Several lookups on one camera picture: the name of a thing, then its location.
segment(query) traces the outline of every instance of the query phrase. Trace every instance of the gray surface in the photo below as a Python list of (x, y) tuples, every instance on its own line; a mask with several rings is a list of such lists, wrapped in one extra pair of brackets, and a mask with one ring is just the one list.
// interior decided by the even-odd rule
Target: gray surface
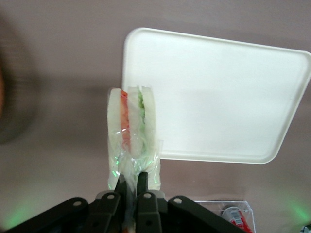
[[(0, 16), (41, 81), (38, 114), (0, 145), (0, 225), (106, 189), (106, 95), (121, 85), (123, 42), (137, 27), (311, 51), (311, 1), (2, 0)], [(265, 165), (161, 161), (166, 197), (243, 199), (258, 233), (311, 221), (311, 86), (275, 160)]]

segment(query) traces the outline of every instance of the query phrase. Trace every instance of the blurry object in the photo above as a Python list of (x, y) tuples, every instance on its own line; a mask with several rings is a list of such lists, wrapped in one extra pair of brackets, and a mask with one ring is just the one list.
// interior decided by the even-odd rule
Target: blurry object
[(3, 104), (4, 104), (4, 81), (3, 81), (3, 77), (1, 74), (1, 68), (0, 68), (0, 119), (2, 116)]
[(0, 16), (0, 144), (24, 132), (39, 100), (39, 83), (26, 48)]
[(311, 224), (301, 228), (300, 233), (311, 233)]

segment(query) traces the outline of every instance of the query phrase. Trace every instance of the plastic bag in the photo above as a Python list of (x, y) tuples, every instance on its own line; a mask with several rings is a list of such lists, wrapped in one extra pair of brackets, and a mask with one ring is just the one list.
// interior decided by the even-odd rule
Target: plastic bag
[(156, 137), (155, 101), (148, 87), (129, 87), (128, 93), (111, 89), (107, 108), (108, 188), (123, 174), (136, 194), (138, 175), (148, 172), (148, 188), (160, 189), (159, 141)]

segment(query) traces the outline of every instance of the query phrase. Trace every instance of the sandwich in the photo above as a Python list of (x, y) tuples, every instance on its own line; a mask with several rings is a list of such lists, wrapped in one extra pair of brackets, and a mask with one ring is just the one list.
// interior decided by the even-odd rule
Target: sandwich
[(113, 189), (123, 174), (134, 192), (138, 175), (149, 173), (149, 188), (160, 189), (159, 149), (156, 139), (156, 111), (151, 88), (129, 87), (110, 91), (107, 109), (108, 152)]

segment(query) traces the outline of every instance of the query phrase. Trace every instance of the green light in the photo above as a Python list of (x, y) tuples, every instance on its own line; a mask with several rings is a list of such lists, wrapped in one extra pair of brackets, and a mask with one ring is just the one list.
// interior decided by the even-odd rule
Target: green light
[(298, 217), (299, 220), (303, 222), (310, 221), (311, 216), (303, 205), (300, 205), (297, 202), (291, 202), (290, 207), (296, 213), (296, 216)]
[(21, 206), (17, 209), (8, 219), (4, 222), (4, 228), (10, 229), (18, 224), (26, 221), (29, 218), (29, 208), (27, 206)]

